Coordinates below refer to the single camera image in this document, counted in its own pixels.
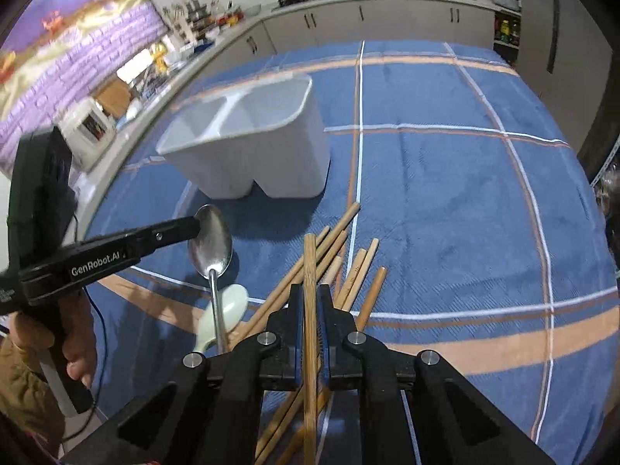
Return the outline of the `person's left hand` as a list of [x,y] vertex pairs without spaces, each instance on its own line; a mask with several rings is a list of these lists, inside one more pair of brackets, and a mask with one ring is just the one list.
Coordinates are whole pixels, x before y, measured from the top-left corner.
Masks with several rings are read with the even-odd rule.
[[[64,333],[61,351],[67,362],[67,374],[72,380],[90,388],[98,363],[90,301],[80,290],[62,297],[58,301],[58,309]],[[9,338],[24,359],[34,360],[36,353],[52,348],[59,337],[60,332],[49,330],[23,312],[9,315]]]

